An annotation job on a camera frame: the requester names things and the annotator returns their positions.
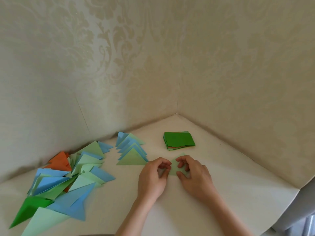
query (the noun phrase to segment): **stack of folded paper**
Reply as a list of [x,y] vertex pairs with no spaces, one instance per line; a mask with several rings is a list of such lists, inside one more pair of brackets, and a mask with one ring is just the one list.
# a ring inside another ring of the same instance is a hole
[[145,165],[148,162],[147,153],[140,145],[145,142],[132,133],[119,132],[116,149],[121,153],[117,165]]
[[195,146],[191,134],[187,131],[164,132],[163,139],[169,151],[183,147]]
[[112,146],[92,142],[69,155],[60,152],[39,168],[10,228],[32,217],[22,236],[37,235],[72,217],[85,220],[84,201],[93,188],[115,179],[99,167]]

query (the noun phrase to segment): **right hand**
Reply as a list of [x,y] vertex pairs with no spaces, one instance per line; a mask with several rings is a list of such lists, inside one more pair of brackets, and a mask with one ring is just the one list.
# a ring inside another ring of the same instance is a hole
[[217,195],[217,191],[212,183],[211,175],[205,165],[201,165],[199,161],[194,160],[188,155],[180,156],[176,161],[179,161],[178,168],[182,168],[187,164],[185,170],[190,170],[190,178],[187,178],[180,171],[176,172],[184,189],[190,195],[205,204]]

